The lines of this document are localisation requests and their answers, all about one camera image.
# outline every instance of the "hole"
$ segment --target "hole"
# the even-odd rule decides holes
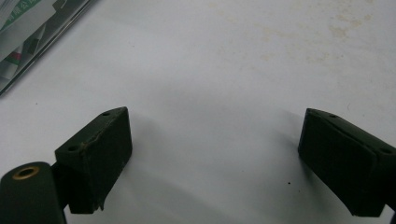
[[[69,152],[74,152],[74,151],[77,151],[77,150],[78,150],[78,146],[72,146],[72,147],[69,147],[67,149],[67,151],[69,151]]]
[[[385,154],[392,154],[392,151],[390,149],[387,149],[387,148],[380,148],[379,150],[381,150]]]
[[[15,180],[23,180],[30,178],[38,173],[40,168],[37,166],[30,166],[19,170],[14,176],[12,176]]]

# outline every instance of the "brass insert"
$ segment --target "brass insert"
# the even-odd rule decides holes
[[[29,166],[23,169],[20,169],[14,176],[12,176],[15,180],[24,180],[30,178],[38,173],[40,168],[38,166]]]

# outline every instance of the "white surface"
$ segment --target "white surface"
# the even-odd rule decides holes
[[[134,152],[69,223],[389,223],[298,158],[307,107],[396,146],[395,1],[99,1],[0,99],[0,173],[126,105]]]

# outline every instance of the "dark green plastic part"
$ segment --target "dark green plastic part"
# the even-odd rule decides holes
[[[47,163],[24,164],[3,176],[0,223],[66,223],[51,167]]]
[[[393,204],[396,149],[348,121],[308,108],[299,153],[352,215],[379,217]]]
[[[70,211],[91,214],[100,206],[132,154],[128,109],[102,113],[55,150],[57,172],[68,174]]]

